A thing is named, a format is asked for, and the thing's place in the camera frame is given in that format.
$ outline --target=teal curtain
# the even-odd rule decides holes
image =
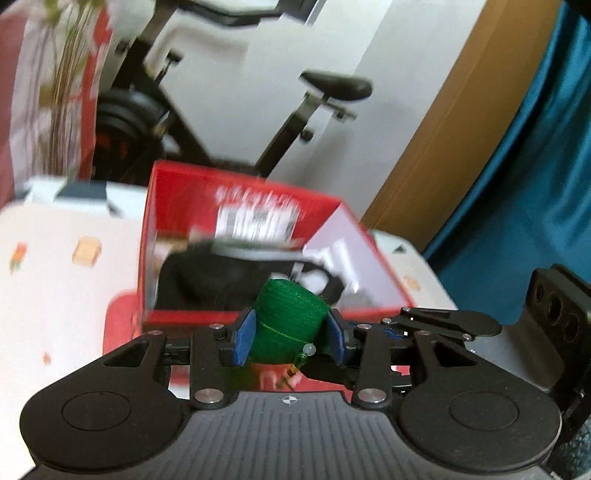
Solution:
[[[566,4],[484,171],[424,252],[459,308],[515,323],[533,269],[591,280],[591,28]]]

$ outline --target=bike handlebar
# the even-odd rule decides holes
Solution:
[[[166,3],[194,15],[198,15],[221,27],[254,27],[265,18],[279,18],[283,12],[273,10],[230,11],[214,7],[200,0],[168,0]]]

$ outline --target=bike seat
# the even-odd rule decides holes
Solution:
[[[304,70],[301,79],[318,88],[326,96],[336,100],[363,100],[372,94],[371,80],[362,77],[339,75],[319,70]]]

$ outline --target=white wall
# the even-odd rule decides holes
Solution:
[[[169,97],[211,154],[254,163],[303,99],[306,86],[298,80],[300,73],[307,68],[353,73],[391,2],[327,0],[312,26],[282,17],[240,30],[176,13],[150,60],[158,64],[170,48],[182,52],[183,61],[163,81]],[[124,0],[122,9],[113,44],[141,31],[153,3]],[[118,63],[111,54],[103,87],[112,81]],[[311,154],[329,119],[328,112],[313,116],[309,125],[316,132],[314,140],[294,145],[289,160]]]
[[[344,198],[362,215],[390,174],[456,61],[485,0],[393,0],[357,74],[374,94],[355,122],[329,123],[310,158],[272,177]]]

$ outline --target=screw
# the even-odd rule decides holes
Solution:
[[[195,400],[201,403],[218,403],[223,400],[223,392],[217,388],[203,388],[195,392]]]
[[[380,403],[386,400],[386,392],[379,388],[364,388],[357,397],[366,403]]]

